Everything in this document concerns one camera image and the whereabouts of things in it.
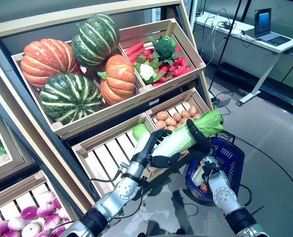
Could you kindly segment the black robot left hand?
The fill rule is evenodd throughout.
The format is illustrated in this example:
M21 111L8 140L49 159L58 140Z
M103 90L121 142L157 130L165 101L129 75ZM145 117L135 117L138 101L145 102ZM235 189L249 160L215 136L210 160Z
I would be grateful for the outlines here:
M169 168L176 164L181 157L180 152L173 151L167 138L172 131L160 129L151 134L144 133L134 148L131 161L138 162L144 167L150 164L155 168Z

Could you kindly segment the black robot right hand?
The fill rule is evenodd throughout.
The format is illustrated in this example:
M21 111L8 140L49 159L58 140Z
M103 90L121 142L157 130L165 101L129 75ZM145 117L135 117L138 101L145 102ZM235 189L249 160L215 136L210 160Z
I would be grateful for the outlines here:
M192 138L196 141L196 143L188 149L190 156L198 163L204 158L212 157L214 155L214 147L210 140L195 126L191 119L188 119L186 124Z

